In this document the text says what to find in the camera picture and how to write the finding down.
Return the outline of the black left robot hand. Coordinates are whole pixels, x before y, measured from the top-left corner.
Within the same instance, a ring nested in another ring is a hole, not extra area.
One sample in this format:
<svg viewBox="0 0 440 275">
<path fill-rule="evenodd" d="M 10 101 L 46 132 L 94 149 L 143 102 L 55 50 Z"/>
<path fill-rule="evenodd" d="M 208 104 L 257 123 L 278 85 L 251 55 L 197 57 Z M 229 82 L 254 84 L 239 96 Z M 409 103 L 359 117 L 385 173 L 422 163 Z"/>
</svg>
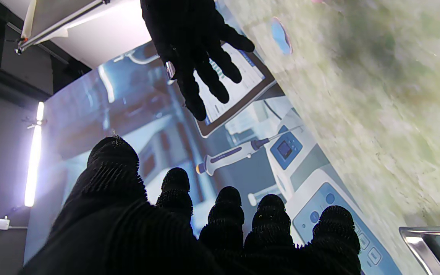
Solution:
<svg viewBox="0 0 440 275">
<path fill-rule="evenodd" d="M 349 211 L 327 207 L 313 238 L 298 247 L 285 204 L 264 196 L 243 236 L 241 197 L 223 188 L 195 237 L 188 174 L 166 174 L 156 204 L 147 198 L 139 158 L 120 136 L 91 150 L 50 230 L 20 275 L 359 275 L 360 242 Z"/>
</svg>

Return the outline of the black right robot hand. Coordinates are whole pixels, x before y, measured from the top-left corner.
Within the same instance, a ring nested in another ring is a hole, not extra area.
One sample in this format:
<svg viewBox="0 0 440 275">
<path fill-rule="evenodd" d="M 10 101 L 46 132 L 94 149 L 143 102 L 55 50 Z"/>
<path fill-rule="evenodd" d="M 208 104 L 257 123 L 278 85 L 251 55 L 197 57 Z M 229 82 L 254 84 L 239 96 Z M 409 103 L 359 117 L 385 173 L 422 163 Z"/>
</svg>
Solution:
<svg viewBox="0 0 440 275">
<path fill-rule="evenodd" d="M 226 104 L 230 96 L 210 61 L 239 84 L 241 73 L 221 43 L 249 53 L 255 45 L 225 22 L 213 0 L 142 0 L 140 7 L 168 77 L 177 81 L 185 106 L 194 118 L 205 120 L 207 112 L 194 73 L 220 103 Z"/>
</svg>

